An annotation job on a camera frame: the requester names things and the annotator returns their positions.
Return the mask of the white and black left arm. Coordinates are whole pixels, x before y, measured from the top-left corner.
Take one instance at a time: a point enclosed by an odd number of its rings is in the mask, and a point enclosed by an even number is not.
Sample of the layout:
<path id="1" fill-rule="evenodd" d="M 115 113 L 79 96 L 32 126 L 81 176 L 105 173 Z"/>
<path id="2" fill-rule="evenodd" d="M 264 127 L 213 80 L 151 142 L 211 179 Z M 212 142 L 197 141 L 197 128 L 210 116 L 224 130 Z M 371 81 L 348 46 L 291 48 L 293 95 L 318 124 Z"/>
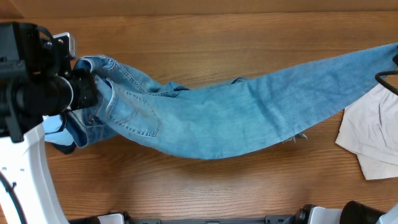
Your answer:
<path id="1" fill-rule="evenodd" d="M 1 208 L 8 223 L 66 223 L 45 153 L 44 116 L 97 103 L 87 69 L 73 69 L 71 35 L 1 24 Z"/>

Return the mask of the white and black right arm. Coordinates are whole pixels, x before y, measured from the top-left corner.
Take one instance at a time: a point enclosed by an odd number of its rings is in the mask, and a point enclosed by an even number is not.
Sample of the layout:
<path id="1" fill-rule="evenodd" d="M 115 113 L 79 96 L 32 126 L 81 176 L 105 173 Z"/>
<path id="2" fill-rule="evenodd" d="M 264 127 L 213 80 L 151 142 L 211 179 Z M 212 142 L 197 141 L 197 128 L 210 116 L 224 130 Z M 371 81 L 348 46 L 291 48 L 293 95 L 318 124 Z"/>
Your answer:
<path id="1" fill-rule="evenodd" d="M 397 205 L 382 212 L 354 200 L 342 209 L 305 205 L 294 215 L 294 224 L 397 224 Z"/>

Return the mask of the blue denim jeans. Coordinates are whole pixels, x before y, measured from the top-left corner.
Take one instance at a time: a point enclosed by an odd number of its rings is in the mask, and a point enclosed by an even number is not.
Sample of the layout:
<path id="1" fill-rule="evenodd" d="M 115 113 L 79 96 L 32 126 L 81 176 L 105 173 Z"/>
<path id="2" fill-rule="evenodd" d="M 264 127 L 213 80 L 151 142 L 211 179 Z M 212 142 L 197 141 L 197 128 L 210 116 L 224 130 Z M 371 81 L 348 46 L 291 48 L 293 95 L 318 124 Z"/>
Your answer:
<path id="1" fill-rule="evenodd" d="M 178 157 L 223 159 L 285 141 L 328 119 L 395 68 L 389 44 L 309 62 L 255 79 L 189 89 L 166 85 L 105 55 L 85 56 L 98 103 L 68 114 L 79 147 L 122 135 Z"/>

